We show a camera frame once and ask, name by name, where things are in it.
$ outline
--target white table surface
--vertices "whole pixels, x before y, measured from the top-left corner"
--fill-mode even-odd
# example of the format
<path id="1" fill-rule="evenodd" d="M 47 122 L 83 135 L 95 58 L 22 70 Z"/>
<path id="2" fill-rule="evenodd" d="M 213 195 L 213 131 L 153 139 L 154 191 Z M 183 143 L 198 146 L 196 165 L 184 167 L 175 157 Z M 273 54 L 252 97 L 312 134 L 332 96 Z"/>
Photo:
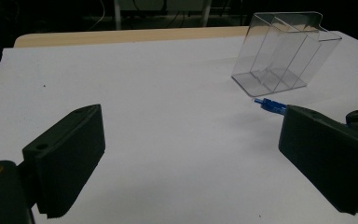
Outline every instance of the white table surface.
<path id="1" fill-rule="evenodd" d="M 339 34 L 307 88 L 268 98 L 344 122 L 358 109 L 358 41 Z M 5 49 L 0 160 L 19 164 L 28 143 L 79 107 L 103 109 L 99 165 L 64 217 L 35 206 L 36 223 L 358 224 L 279 151 L 282 116 L 231 79 L 242 41 Z"/>

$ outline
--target clear plastic container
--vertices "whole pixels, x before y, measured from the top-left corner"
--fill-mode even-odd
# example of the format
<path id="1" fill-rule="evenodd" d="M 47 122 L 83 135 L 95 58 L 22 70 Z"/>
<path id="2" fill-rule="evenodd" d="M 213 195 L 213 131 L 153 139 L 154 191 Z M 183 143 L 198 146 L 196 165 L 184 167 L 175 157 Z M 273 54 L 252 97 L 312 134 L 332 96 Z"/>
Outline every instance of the clear plastic container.
<path id="1" fill-rule="evenodd" d="M 250 96 L 305 87 L 341 40 L 318 12 L 255 13 L 232 78 Z"/>

